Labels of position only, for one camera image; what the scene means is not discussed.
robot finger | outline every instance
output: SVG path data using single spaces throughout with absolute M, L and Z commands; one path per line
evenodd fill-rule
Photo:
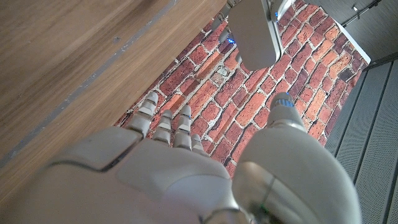
M 143 137 L 147 136 L 158 99 L 159 97 L 155 92 L 150 92 L 144 102 L 142 102 L 138 112 L 133 115 L 127 128 L 141 133 Z
M 180 112 L 177 131 L 174 136 L 173 147 L 191 150 L 191 107 L 185 105 Z
M 170 133 L 172 130 L 172 111 L 165 110 L 160 117 L 159 125 L 157 126 L 154 136 L 152 137 L 155 141 L 166 143 L 170 146 Z
M 200 137 L 198 134 L 194 134 L 191 137 L 191 141 L 192 141 L 192 152 L 203 155 L 205 157 L 209 157 L 209 155 L 203 150 L 203 146 L 201 144 Z

red brick wall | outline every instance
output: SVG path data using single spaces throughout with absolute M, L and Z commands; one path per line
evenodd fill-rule
M 159 95 L 149 136 L 166 109 L 175 115 L 192 107 L 192 132 L 205 151 L 232 175 L 251 136 L 266 125 L 275 93 L 294 98 L 308 133 L 325 144 L 341 107 L 367 66 L 334 20 L 317 6 L 295 2 L 278 27 L 285 52 L 271 68 L 247 70 L 235 61 L 238 49 L 219 43 L 224 22 L 210 32 L 211 22 L 192 40 L 117 125 L 124 126 L 149 91 Z

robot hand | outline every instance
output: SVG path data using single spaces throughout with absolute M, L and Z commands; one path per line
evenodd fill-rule
M 127 128 L 110 127 L 68 147 L 0 211 L 4 223 L 248 223 L 225 167 L 190 136 L 190 107 L 171 145 L 170 110 L 145 138 L 158 96 Z
M 354 185 L 309 136 L 287 93 L 271 103 L 267 128 L 239 158 L 233 181 L 170 111 L 145 136 L 157 104 L 150 93 L 127 129 L 110 127 L 70 146 L 0 211 L 4 223 L 361 223 Z

gray wall panel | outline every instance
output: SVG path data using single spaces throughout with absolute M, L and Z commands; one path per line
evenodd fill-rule
M 363 72 L 355 84 L 354 88 L 351 90 L 351 93 L 348 95 L 348 99 L 344 104 L 343 109 L 340 112 L 340 115 L 336 121 L 335 127 L 331 131 L 328 141 L 326 142 L 325 148 L 329 150 L 334 156 L 340 147 L 341 140 L 343 139 L 344 133 L 346 132 L 346 128 L 348 125 L 348 121 L 351 118 L 351 114 L 354 110 L 354 106 L 356 100 L 358 99 L 359 92 L 362 89 L 363 81 L 366 77 L 367 72 Z
M 391 189 L 395 185 L 398 159 L 397 84 L 398 62 L 395 61 L 356 181 L 364 223 L 385 223 Z M 391 221 L 396 223 L 396 217 L 391 217 Z
M 336 158 L 354 180 L 384 91 L 390 63 L 368 71 Z

wooden surface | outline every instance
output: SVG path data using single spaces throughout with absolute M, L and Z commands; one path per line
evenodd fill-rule
M 0 12 L 6 20 L 0 40 L 1 155 L 168 2 L 7 2 Z M 179 0 L 0 170 L 0 203 L 63 147 L 116 122 L 223 4 L 224 0 Z M 114 44 L 114 37 L 122 41 Z

